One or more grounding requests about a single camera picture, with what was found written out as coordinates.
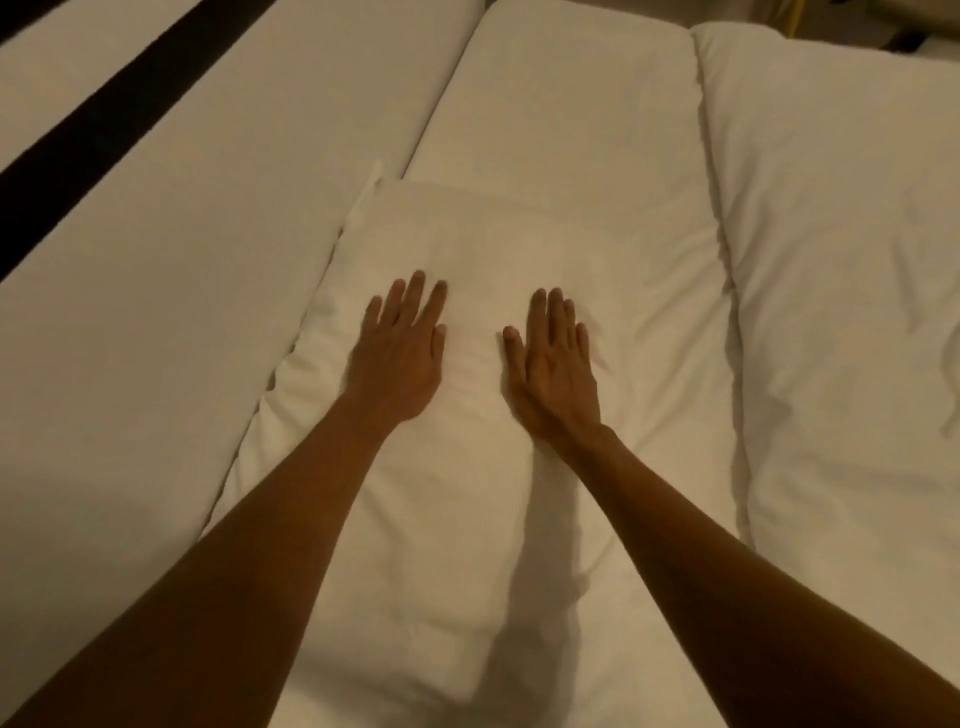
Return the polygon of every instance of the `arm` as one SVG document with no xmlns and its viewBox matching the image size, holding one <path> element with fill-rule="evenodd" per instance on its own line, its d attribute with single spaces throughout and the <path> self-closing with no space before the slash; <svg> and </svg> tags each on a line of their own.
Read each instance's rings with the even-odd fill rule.
<svg viewBox="0 0 960 728">
<path fill-rule="evenodd" d="M 588 333 L 559 289 L 504 330 L 510 400 L 584 482 L 732 728 L 960 725 L 960 692 L 754 554 L 601 425 Z"/>
<path fill-rule="evenodd" d="M 344 394 L 262 483 L 6 724 L 259 728 L 384 440 L 440 384 L 445 284 L 371 301 Z"/>
</svg>

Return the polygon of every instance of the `black stripe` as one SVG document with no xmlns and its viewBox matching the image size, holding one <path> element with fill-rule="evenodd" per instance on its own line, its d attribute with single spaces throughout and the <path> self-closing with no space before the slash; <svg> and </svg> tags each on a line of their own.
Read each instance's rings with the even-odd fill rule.
<svg viewBox="0 0 960 728">
<path fill-rule="evenodd" d="M 0 280 L 274 2 L 202 0 L 0 172 Z"/>
<path fill-rule="evenodd" d="M 0 45 L 65 2 L 66 0 L 3 0 L 0 3 Z"/>
</svg>

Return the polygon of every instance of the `wrist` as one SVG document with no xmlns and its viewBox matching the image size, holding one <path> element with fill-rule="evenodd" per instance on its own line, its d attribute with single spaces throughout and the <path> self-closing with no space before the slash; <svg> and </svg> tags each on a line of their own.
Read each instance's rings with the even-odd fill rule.
<svg viewBox="0 0 960 728">
<path fill-rule="evenodd" d="M 573 467 L 574 463 L 582 463 L 608 449 L 611 439 L 617 440 L 612 429 L 601 423 L 593 423 L 566 427 L 551 445 L 567 465 Z"/>
<path fill-rule="evenodd" d="M 333 402 L 327 417 L 335 419 L 338 428 L 350 437 L 378 448 L 396 428 L 378 416 L 375 407 L 350 393 L 342 394 Z"/>
</svg>

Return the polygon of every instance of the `pillow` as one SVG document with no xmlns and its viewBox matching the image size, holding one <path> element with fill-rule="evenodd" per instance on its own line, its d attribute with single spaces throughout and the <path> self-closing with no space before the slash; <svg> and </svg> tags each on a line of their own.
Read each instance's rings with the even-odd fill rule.
<svg viewBox="0 0 960 728">
<path fill-rule="evenodd" d="M 215 519 L 320 419 L 370 297 L 418 267 L 450 285 L 444 382 L 373 464 L 275 725 L 722 725 L 606 518 L 501 393 L 499 331 L 559 284 L 590 327 L 605 421 L 627 423 L 620 256 L 594 232 L 430 184 L 382 183 L 348 221 Z"/>
<path fill-rule="evenodd" d="M 756 548 L 960 684 L 960 66 L 696 38 Z"/>
</svg>

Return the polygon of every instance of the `bed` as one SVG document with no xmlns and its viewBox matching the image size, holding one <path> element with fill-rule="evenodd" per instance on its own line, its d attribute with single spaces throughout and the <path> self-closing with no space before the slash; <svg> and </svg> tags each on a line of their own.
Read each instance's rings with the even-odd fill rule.
<svg viewBox="0 0 960 728">
<path fill-rule="evenodd" d="M 378 457 L 274 725 L 723 724 L 500 398 L 494 333 L 554 282 L 638 456 L 960 684 L 960 66 L 434 5 L 446 46 L 381 31 L 395 76 L 329 71 L 331 122 L 295 92 L 323 17 L 277 4 L 0 285 L 0 716 L 302 438 L 404 266 L 451 283 L 445 390 Z"/>
</svg>

